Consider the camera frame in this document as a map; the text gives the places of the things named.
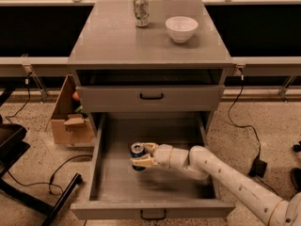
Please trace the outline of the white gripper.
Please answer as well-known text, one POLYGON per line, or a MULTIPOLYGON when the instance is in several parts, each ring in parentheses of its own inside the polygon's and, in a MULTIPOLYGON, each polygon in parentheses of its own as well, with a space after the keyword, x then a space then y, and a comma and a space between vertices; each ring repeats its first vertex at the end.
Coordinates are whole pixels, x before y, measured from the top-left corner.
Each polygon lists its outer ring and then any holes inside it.
POLYGON ((170 157, 173 150, 171 145, 158 145, 156 143, 147 142, 144 144, 144 149, 147 154, 130 159, 133 166, 138 168, 150 168, 153 165, 164 168, 170 167, 170 157))

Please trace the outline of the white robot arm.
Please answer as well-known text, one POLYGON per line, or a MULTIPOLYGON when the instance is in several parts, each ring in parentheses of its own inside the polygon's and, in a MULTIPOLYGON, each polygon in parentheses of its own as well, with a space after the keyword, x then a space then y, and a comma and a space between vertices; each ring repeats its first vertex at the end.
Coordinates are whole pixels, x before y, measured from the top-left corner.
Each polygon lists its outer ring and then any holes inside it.
POLYGON ((226 187, 265 226, 301 226, 301 194, 287 202, 230 167, 203 146, 190 150, 168 144, 137 142, 130 147, 131 164, 137 168, 159 167, 204 180, 211 175, 226 187))

